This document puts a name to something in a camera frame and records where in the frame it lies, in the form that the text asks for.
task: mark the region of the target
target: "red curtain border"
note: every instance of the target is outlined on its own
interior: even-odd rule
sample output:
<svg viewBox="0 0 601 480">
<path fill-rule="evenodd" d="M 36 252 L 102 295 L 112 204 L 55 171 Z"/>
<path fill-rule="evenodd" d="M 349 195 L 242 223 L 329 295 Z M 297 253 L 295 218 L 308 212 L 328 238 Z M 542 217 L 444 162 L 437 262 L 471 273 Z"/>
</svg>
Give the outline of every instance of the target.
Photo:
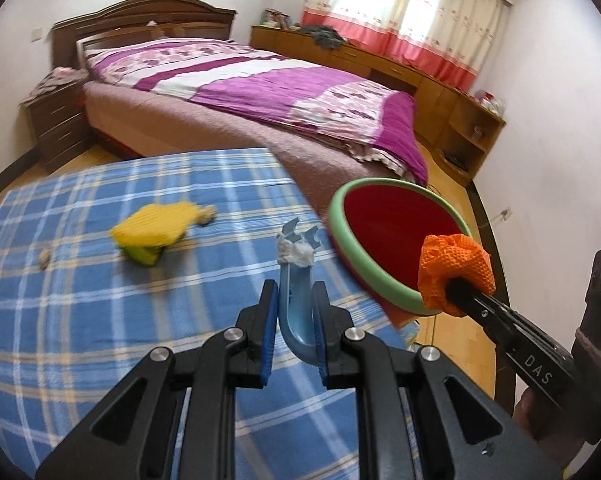
<svg viewBox="0 0 601 480">
<path fill-rule="evenodd" d="M 303 10 L 303 25 L 339 25 L 335 27 L 339 32 L 347 37 L 347 29 L 364 28 L 363 37 L 366 41 L 352 41 L 356 46 L 360 46 L 365 50 L 369 50 L 374 54 L 386 56 L 389 59 L 398 61 L 402 64 L 407 64 L 425 72 L 442 83 L 445 83 L 453 88 L 457 88 L 463 92 L 468 92 L 472 83 L 477 77 L 477 73 L 469 69 L 465 63 L 458 63 L 450 59 L 441 51 L 432 49 L 431 46 L 420 42 L 408 41 L 401 38 L 397 31 L 389 29 L 382 32 L 378 27 L 370 27 L 363 25 L 359 20 L 339 16 L 337 14 L 328 14 L 326 12 L 317 11 L 314 9 Z M 408 59 L 401 56 L 392 55 L 391 51 L 405 50 L 404 44 L 411 47 L 411 53 L 414 54 L 414 59 Z"/>
</svg>

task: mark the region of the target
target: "floral blanket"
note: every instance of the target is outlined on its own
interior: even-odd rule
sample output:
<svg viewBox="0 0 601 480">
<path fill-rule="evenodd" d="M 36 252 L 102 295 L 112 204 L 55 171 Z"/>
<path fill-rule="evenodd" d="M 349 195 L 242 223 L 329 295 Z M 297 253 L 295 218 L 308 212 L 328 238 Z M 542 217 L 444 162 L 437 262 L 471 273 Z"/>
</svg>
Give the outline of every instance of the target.
<svg viewBox="0 0 601 480">
<path fill-rule="evenodd" d="M 413 132 L 413 98 L 360 76 L 200 38 L 88 50 L 87 60 L 105 83 L 280 124 L 427 183 Z"/>
</svg>

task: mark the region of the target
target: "orange mesh fabric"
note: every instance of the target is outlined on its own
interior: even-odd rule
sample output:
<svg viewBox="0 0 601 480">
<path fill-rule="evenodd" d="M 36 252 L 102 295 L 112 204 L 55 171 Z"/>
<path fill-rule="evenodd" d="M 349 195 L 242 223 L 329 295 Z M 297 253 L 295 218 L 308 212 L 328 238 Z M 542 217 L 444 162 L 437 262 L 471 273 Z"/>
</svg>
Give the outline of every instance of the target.
<svg viewBox="0 0 601 480">
<path fill-rule="evenodd" d="M 465 313 L 445 297 L 445 285 L 452 278 L 465 278 L 483 294 L 491 296 L 496 291 L 489 254 L 466 235 L 429 235 L 423 242 L 418 290 L 429 310 L 442 310 L 450 316 L 462 317 Z"/>
</svg>

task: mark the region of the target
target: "green bucket rim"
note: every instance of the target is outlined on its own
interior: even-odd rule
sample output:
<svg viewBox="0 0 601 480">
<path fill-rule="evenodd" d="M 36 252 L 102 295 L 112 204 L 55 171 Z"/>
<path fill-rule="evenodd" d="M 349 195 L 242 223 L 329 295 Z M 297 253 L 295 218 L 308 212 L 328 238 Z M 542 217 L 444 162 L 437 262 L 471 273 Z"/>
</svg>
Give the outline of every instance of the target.
<svg viewBox="0 0 601 480">
<path fill-rule="evenodd" d="M 417 186 L 417 184 L 394 178 L 369 177 L 353 180 L 344 186 L 341 186 L 329 203 L 329 226 L 331 234 L 337 244 L 338 251 L 347 258 L 349 264 L 365 283 L 371 287 L 376 294 L 403 310 L 418 314 L 419 316 L 435 316 L 436 314 L 440 314 L 440 310 L 428 310 L 425 308 L 420 292 L 399 282 L 399 280 L 395 279 L 377 264 L 367 251 L 365 251 L 363 246 L 360 245 L 350 229 L 349 223 L 345 218 L 345 196 L 357 187 L 370 186 L 373 184 L 402 187 L 433 200 L 433 202 L 436 202 L 452 216 L 460 231 L 471 238 L 471 232 L 469 231 L 467 224 L 461 215 L 459 215 L 458 211 L 436 193 L 433 193 L 424 187 Z"/>
</svg>

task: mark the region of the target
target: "beige curtain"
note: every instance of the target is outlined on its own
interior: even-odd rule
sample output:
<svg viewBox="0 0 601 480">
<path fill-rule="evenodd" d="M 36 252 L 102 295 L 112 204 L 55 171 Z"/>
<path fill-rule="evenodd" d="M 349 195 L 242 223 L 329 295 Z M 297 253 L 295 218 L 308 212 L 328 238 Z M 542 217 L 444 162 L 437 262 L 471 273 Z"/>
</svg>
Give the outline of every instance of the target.
<svg viewBox="0 0 601 480">
<path fill-rule="evenodd" d="M 307 0 L 303 22 L 466 90 L 506 12 L 503 0 Z"/>
</svg>

